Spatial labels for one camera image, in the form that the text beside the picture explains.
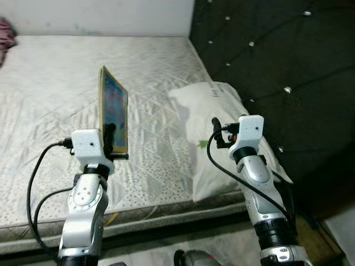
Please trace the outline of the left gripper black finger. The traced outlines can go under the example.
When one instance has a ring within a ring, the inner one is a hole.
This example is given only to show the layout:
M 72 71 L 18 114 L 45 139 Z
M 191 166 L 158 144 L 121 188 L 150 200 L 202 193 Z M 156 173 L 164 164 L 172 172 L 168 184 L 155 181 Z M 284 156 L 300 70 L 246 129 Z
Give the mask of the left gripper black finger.
M 116 124 L 104 125 L 104 155 L 111 155 L 114 152 L 114 136 L 116 132 Z

